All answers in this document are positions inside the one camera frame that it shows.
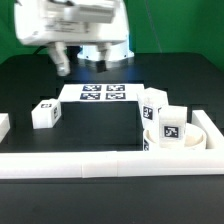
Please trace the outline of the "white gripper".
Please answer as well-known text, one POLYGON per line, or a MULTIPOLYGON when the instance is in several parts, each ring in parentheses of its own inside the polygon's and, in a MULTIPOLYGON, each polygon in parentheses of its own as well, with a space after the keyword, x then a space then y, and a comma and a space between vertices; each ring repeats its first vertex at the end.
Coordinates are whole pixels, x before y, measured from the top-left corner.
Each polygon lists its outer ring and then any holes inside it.
POLYGON ((66 45, 100 43, 96 69, 101 73, 107 70, 111 44, 124 42, 129 34, 123 0, 15 0, 14 21, 22 44, 48 45, 59 76, 70 73, 66 45))

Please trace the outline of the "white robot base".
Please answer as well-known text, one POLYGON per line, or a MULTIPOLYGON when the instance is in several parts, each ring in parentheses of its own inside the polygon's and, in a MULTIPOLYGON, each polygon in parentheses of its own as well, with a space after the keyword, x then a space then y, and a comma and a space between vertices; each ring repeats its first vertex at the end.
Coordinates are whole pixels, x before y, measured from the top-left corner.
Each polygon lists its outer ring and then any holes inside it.
POLYGON ((123 67, 134 61, 134 53, 129 49, 129 42, 112 45, 107 51, 106 59, 100 59, 97 47, 83 46, 77 54, 81 65, 97 68, 104 65, 107 69, 123 67))

